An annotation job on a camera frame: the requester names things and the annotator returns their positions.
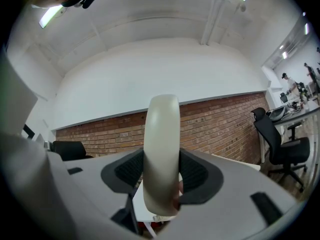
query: chair backrest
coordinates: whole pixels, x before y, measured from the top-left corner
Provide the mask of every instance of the chair backrest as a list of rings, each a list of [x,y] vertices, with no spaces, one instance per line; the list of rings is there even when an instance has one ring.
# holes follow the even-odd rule
[[[256,114],[261,111],[261,108],[258,107],[251,112]],[[281,146],[281,135],[278,130],[270,120],[269,116],[263,115],[260,117],[255,116],[255,122],[253,123],[258,132],[266,140],[270,147],[269,160],[273,164],[275,154],[278,152],[278,149]]]
[[[288,101],[287,95],[281,96],[280,99],[281,99],[281,101],[282,101],[283,103],[286,103],[286,102]]]
[[[59,154],[62,161],[79,160],[86,156],[85,147],[80,141],[54,141],[52,151]]]

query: white shirt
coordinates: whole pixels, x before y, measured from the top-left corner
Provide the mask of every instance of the white shirt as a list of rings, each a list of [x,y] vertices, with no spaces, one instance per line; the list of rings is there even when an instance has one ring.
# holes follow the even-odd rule
[[[289,87],[289,90],[291,89],[292,93],[295,94],[296,96],[300,96],[299,94],[299,90],[298,88],[294,88],[294,85],[296,84],[296,81],[293,80],[291,77],[289,77],[288,79],[288,87]]]

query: white handle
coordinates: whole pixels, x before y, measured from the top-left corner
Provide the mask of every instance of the white handle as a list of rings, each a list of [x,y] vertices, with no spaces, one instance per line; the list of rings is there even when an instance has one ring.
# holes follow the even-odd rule
[[[152,98],[146,116],[143,158],[143,198],[156,215],[173,216],[179,191],[180,107],[172,94]]]

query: desk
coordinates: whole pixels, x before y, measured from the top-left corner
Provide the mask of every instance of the desk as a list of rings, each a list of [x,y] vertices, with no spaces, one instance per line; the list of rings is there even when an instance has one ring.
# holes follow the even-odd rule
[[[256,171],[260,171],[260,165],[256,165],[256,164],[251,164],[251,163],[246,163],[246,162],[240,162],[240,161],[235,161],[235,160],[231,160],[225,157],[221,157],[221,156],[217,156],[217,155],[212,155],[214,157],[219,157],[219,159],[223,159],[223,160],[227,160],[227,161],[231,161],[233,163],[236,164],[242,164],[245,166],[249,166],[253,169],[255,169]],[[151,222],[155,222],[154,217],[157,216],[156,214],[150,212],[146,205],[145,205],[145,200],[144,200],[144,181],[142,180],[133,199],[132,199],[132,205],[133,205],[133,209],[134,209],[134,214],[135,214],[135,218],[137,222],[143,222],[146,229],[149,231],[149,233],[151,234],[151,236],[153,238],[156,237],[156,233],[153,230],[153,228],[151,227]],[[175,218],[175,216],[171,216],[171,217],[167,217],[167,216],[158,216],[157,217],[157,222],[166,222],[166,221],[171,221],[173,218]]]
[[[84,211],[87,214],[94,215],[94,212],[100,214],[96,215],[99,220],[91,219],[95,218],[94,216],[89,217],[89,220],[93,222],[92,225],[97,225],[94,228],[95,231],[104,227],[104,224],[97,223],[99,221],[115,230],[120,229],[119,226],[114,225],[111,218],[126,205],[128,195],[113,192],[102,181],[101,171],[106,165],[131,152],[130,150],[66,162],[63,162],[58,154],[48,155],[50,167],[54,168],[51,172],[57,191],[63,203],[67,204],[68,211],[77,222],[76,225],[83,225],[86,234],[88,233],[86,217],[80,213],[83,207],[92,207],[92,209],[85,208]],[[203,239],[210,239],[212,236],[215,239],[226,240],[247,239],[268,228],[268,224],[252,202],[250,195],[256,192],[266,193],[283,214],[291,211],[297,204],[296,200],[281,186],[249,166],[195,150],[189,152],[200,159],[205,159],[221,170],[223,174],[222,188],[213,198],[203,204],[182,205],[175,219],[166,225],[165,229],[157,236],[158,239],[194,240],[199,236]],[[66,169],[74,167],[79,167],[83,171],[69,175]],[[133,208],[135,216],[139,220],[141,218],[138,217],[143,212],[141,207],[136,206],[135,199],[140,199],[140,204],[144,203],[138,195],[134,196]]]
[[[304,108],[301,109],[300,112],[292,114],[291,117],[285,120],[279,120],[273,123],[274,126],[290,126],[296,122],[299,122],[306,118],[312,118],[313,120],[313,132],[314,135],[316,135],[316,129],[320,129],[320,106],[315,103],[313,100],[309,100],[307,105],[309,106],[309,110],[306,111]],[[261,163],[265,162],[265,142],[263,137],[259,134],[260,139],[260,153],[261,153]],[[316,142],[316,165],[319,163],[319,157],[320,157],[320,134],[317,135],[317,137],[314,138]]]

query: exposed pipe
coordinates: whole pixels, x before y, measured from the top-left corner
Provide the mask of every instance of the exposed pipe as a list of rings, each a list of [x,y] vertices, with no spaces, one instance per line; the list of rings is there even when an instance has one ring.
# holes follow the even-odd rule
[[[220,21],[220,19],[221,19],[222,14],[224,13],[226,1],[227,1],[227,0],[222,0],[222,1],[220,2],[220,7],[219,7],[218,15],[217,15],[216,18],[215,18],[215,21],[214,21],[212,30],[211,30],[210,35],[209,35],[209,38],[208,38],[207,41],[206,41],[206,44],[207,44],[207,45],[209,45],[209,41],[210,41],[210,39],[211,39],[211,36],[212,36],[213,32],[215,31],[215,29],[216,29],[216,27],[217,27],[217,25],[218,25],[218,23],[219,23],[219,21]]]
[[[92,20],[92,18],[91,18],[90,16],[89,16],[89,20],[90,20],[91,27],[92,27],[92,29],[93,29],[96,37],[99,39],[99,41],[100,41],[100,43],[102,44],[102,46],[104,47],[104,49],[105,49],[106,51],[108,51],[108,48],[107,48],[105,42],[102,40],[102,38],[101,38],[101,36],[100,36],[100,34],[99,34],[99,32],[98,32],[98,30],[97,30],[94,22],[93,22],[93,20]]]
[[[212,26],[212,21],[213,21],[213,18],[214,18],[213,13],[214,13],[214,9],[215,9],[215,1],[216,0],[211,0],[211,6],[210,6],[210,10],[209,10],[209,15],[208,15],[208,19],[207,19],[206,24],[205,24],[205,28],[204,28],[204,31],[203,31],[203,34],[202,34],[200,45],[204,45],[207,42],[206,37],[208,36],[208,32],[210,31],[210,28]]]
[[[43,97],[42,95],[36,93],[35,91],[32,91],[32,92],[33,92],[33,94],[34,94],[35,96],[37,96],[38,98],[40,98],[40,99],[42,99],[42,100],[44,100],[44,101],[46,101],[46,102],[48,101],[47,98],[45,98],[45,97]]]

